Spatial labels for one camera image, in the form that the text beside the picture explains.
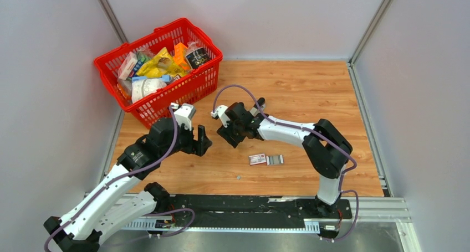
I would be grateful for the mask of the white red staple box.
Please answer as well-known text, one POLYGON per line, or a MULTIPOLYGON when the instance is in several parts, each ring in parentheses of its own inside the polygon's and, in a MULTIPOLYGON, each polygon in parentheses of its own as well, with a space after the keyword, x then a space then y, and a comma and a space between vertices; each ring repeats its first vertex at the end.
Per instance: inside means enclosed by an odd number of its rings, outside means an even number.
POLYGON ((249 156, 249 164, 251 166, 258 165, 258 164, 265 164, 267 163, 267 158, 265 153, 260 153, 256 155, 249 156))

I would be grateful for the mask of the black and grey stapler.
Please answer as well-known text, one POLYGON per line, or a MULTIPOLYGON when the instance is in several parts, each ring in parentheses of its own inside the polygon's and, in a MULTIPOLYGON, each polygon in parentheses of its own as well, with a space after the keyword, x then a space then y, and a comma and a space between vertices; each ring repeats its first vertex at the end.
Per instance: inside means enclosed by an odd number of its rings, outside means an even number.
POLYGON ((266 107, 265 98, 260 97, 251 108, 250 113, 253 116, 257 116, 258 114, 260 114, 261 111, 265 109, 265 107, 266 107))

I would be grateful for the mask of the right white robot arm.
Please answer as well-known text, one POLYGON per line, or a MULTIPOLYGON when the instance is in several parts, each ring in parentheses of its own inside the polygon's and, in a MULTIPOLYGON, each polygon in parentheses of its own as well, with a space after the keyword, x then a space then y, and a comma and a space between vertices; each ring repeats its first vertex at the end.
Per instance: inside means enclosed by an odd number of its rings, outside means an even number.
POLYGON ((211 111, 211 117, 221 121, 217 133, 232 147, 248 138, 279 141, 303 148, 320 175, 316 194, 318 214, 330 218, 338 211, 341 176, 353 147, 330 121, 320 119, 315 124, 302 124, 280 120, 262 114, 256 107, 246 110, 242 102, 220 105, 211 111))

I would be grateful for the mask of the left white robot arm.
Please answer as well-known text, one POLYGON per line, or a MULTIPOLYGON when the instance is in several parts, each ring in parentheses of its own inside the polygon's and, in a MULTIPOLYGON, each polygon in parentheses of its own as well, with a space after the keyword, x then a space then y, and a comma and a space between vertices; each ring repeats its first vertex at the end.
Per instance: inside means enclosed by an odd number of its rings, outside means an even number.
POLYGON ((147 135, 128 146, 108 175, 75 208, 61 217, 44 222, 49 237, 44 250, 54 241, 61 251, 98 251, 105 242, 127 224, 141 216, 166 216, 178 212, 195 213, 191 208, 170 208, 169 193, 157 182, 124 204, 116 202, 140 183, 161 162, 176 152, 203 156, 212 141, 204 126, 198 125, 197 138, 193 129, 174 118, 164 117, 154 123, 147 135))

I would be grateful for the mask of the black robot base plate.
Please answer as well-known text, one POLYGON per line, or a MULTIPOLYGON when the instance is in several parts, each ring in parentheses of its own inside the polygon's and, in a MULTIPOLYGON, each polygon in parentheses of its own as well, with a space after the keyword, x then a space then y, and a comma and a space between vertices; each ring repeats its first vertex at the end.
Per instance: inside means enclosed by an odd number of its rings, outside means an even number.
POLYGON ((294 230, 306 222, 331 220, 337 230, 344 219, 352 219, 346 199, 322 204, 317 198, 169 194, 154 182, 144 192, 156 201, 153 213, 160 214, 156 228, 179 230, 294 230))

